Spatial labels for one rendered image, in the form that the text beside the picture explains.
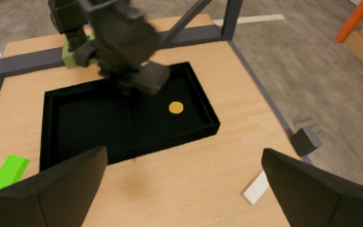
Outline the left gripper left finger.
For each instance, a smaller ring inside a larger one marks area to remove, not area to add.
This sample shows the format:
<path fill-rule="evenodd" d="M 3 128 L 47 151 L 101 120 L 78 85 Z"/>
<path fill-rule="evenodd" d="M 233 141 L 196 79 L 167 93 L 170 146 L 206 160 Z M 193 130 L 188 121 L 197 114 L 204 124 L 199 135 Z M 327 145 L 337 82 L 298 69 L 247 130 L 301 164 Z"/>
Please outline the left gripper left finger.
<path fill-rule="evenodd" d="M 98 146 L 0 188 L 0 227 L 82 227 L 107 163 Z"/>

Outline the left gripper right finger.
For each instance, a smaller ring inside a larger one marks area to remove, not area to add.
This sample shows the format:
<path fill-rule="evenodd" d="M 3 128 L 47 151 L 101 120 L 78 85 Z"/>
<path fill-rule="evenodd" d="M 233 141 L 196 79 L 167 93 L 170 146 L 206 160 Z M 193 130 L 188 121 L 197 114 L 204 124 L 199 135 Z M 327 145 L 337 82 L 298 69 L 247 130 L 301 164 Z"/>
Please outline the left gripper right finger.
<path fill-rule="evenodd" d="M 363 227 L 363 185 L 272 148 L 261 166 L 290 227 Z"/>

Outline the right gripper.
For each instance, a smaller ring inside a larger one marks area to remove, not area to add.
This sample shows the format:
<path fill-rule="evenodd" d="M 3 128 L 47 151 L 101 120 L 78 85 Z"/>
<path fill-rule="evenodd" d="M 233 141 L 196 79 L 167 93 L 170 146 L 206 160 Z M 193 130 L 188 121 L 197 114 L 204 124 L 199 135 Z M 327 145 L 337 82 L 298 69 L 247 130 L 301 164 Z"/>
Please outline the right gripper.
<path fill-rule="evenodd" d="M 139 65 L 117 49 L 111 41 L 101 40 L 98 37 L 95 41 L 93 40 L 91 39 L 76 51 L 75 58 L 78 64 L 90 68 L 92 66 L 90 61 L 94 58 L 98 59 L 98 65 L 102 69 L 100 75 L 126 94 L 132 95 L 137 83 L 141 90 L 156 95 L 171 76 L 170 65 L 155 60 L 151 60 L 145 66 Z"/>

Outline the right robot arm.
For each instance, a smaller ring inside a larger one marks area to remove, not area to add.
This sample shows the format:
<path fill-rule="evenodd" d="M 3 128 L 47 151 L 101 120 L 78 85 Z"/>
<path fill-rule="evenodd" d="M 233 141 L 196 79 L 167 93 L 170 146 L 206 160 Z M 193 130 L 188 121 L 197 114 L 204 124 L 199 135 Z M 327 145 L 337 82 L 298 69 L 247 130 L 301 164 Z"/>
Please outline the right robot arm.
<path fill-rule="evenodd" d="M 51 12 L 50 21 L 60 35 L 64 34 L 68 52 L 77 51 L 90 41 L 90 36 L 85 34 L 83 28 L 83 25 L 88 24 L 88 13 L 96 37 L 111 41 L 136 64 L 148 63 L 159 54 L 164 44 L 164 31 L 159 23 L 150 18 L 148 10 L 134 4 L 135 0 L 80 2 L 47 2 Z"/>

